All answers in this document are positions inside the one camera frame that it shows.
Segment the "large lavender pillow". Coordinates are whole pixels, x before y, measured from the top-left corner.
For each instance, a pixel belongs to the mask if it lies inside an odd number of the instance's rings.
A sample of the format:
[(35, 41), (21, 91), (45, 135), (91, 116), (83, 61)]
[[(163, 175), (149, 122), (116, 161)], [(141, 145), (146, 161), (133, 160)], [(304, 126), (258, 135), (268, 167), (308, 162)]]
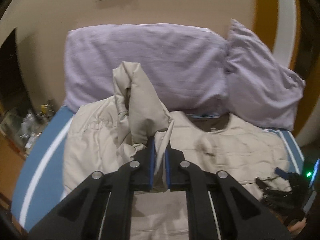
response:
[(112, 96), (112, 71), (137, 62), (170, 111), (227, 112), (227, 41), (186, 25), (96, 25), (69, 31), (65, 46), (65, 105), (72, 111)]

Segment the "small lavender pillow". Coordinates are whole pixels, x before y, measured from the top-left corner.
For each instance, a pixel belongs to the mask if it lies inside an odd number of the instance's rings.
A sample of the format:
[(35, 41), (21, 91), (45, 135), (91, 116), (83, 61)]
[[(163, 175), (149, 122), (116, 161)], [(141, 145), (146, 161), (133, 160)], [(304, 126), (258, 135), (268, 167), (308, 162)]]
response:
[(231, 20), (227, 48), (228, 111), (255, 126), (293, 130), (305, 81), (237, 20)]

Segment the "beige puffer jacket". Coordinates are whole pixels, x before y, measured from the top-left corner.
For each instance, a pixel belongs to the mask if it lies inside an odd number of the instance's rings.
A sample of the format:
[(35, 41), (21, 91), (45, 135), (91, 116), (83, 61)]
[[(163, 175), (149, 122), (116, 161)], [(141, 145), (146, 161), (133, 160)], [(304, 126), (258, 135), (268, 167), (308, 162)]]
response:
[(234, 114), (196, 121), (170, 112), (138, 63), (123, 62), (113, 71), (114, 94), (79, 108), (67, 134), (63, 186), (73, 191), (92, 172), (111, 173), (132, 161), (150, 137), (155, 139), (155, 172), (151, 193), (133, 198), (132, 239), (188, 239), (184, 192), (170, 192), (164, 175), (164, 152), (171, 146), (202, 170), (227, 171), (255, 198), (262, 191), (255, 179), (278, 190), (289, 183), (275, 169), (289, 169), (281, 138)]

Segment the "blue white striped bedsheet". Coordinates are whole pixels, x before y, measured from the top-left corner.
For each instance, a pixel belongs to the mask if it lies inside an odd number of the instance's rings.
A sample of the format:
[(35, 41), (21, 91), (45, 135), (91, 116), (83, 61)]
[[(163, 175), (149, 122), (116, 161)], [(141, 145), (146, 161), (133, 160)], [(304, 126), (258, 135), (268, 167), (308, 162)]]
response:
[[(290, 131), (262, 129), (235, 115), (229, 115), (225, 128), (204, 132), (195, 126), (205, 117), (171, 112), (174, 119), (170, 143), (183, 152), (185, 159), (202, 170), (215, 173), (227, 171), (255, 198), (262, 191), (255, 179), (269, 181), (279, 190), (288, 190), (289, 183), (275, 174), (276, 168), (301, 173), (304, 156)], [(62, 107), (44, 129), (26, 159), (18, 178), (12, 214), (27, 231), (39, 222), (70, 191), (63, 182), (63, 154), (67, 133), (74, 115)], [(76, 149), (81, 157), (73, 157), (73, 186), (81, 183), (95, 170), (110, 173), (124, 162), (117, 159), (113, 126), (96, 130), (90, 137), (82, 136)], [(133, 239), (187, 239), (188, 220), (185, 194), (182, 192), (137, 193), (134, 197)]]

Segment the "cluttered glass side table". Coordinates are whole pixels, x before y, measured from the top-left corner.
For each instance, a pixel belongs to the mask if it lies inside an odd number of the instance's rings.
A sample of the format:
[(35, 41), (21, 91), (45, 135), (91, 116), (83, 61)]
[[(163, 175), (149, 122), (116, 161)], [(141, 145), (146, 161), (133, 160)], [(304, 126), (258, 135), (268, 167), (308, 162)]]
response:
[(25, 159), (55, 114), (54, 100), (42, 104), (38, 112), (28, 110), (25, 117), (21, 117), (15, 109), (7, 111), (1, 116), (1, 134), (9, 146)]

